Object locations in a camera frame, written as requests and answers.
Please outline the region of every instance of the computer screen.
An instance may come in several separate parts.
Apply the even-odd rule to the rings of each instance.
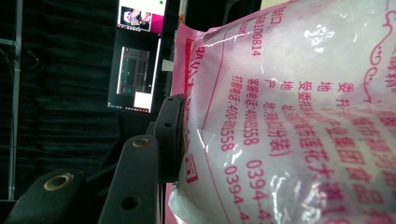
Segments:
[[[116,32],[107,107],[150,113],[161,39]]]
[[[166,0],[120,0],[117,26],[160,35],[165,5]]]

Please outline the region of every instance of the transparent plastic packaging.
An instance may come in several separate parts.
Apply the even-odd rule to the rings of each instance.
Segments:
[[[181,26],[180,223],[396,223],[396,1]]]

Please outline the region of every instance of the round hole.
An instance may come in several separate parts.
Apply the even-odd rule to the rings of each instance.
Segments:
[[[132,210],[135,209],[139,205],[139,198],[137,197],[128,197],[122,201],[121,207],[124,210]]]
[[[73,181],[73,178],[74,176],[72,174],[53,176],[44,184],[44,189],[48,191],[63,189]]]

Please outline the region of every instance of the metal rod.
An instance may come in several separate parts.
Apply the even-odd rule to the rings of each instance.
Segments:
[[[12,94],[12,128],[11,148],[9,153],[9,180],[8,200],[15,199],[15,168],[17,161],[18,146],[18,116],[20,107],[20,85],[21,85],[21,44],[22,44],[22,9],[23,0],[17,1],[17,27],[15,35],[15,66],[14,66],[14,90]]]
[[[13,40],[8,40],[8,39],[3,39],[3,38],[0,38],[0,44],[15,46],[15,43]]]

